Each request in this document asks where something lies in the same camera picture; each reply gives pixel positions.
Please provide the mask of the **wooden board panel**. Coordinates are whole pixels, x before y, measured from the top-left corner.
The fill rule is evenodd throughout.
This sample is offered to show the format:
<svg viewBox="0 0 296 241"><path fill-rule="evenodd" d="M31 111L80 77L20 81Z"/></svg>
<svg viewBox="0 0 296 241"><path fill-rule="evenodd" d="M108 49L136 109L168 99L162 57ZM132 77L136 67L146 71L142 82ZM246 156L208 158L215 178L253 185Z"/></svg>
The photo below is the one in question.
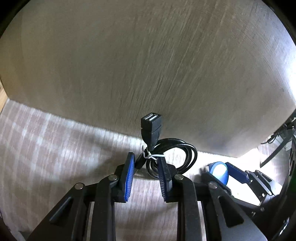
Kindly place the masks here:
<svg viewBox="0 0 296 241"><path fill-rule="evenodd" d="M240 157L295 109L295 43L262 1L30 1L1 36L9 98Z"/></svg>

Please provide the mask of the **black tripod stand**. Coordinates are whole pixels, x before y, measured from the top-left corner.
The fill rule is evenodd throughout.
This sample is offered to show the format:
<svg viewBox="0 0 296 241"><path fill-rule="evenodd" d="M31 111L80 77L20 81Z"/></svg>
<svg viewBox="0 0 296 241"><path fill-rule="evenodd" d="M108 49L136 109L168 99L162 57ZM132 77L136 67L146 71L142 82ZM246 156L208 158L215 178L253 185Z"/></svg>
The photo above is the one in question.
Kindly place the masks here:
<svg viewBox="0 0 296 241"><path fill-rule="evenodd" d="M294 135L295 111L265 142L261 143L262 145L265 145L272 144L274 141L278 141L279 145L262 163L260 163L260 168L271 161L290 141L292 141L292 137Z"/></svg>

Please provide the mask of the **blue round lid container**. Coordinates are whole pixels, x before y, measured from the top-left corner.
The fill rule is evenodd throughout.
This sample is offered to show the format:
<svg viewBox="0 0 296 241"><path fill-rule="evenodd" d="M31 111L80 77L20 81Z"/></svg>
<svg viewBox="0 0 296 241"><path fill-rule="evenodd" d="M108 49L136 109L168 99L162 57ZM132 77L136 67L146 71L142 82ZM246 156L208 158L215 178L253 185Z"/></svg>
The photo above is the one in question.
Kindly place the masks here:
<svg viewBox="0 0 296 241"><path fill-rule="evenodd" d="M224 162L213 162L207 166L208 172L217 178L224 185L227 185L229 180L228 168Z"/></svg>

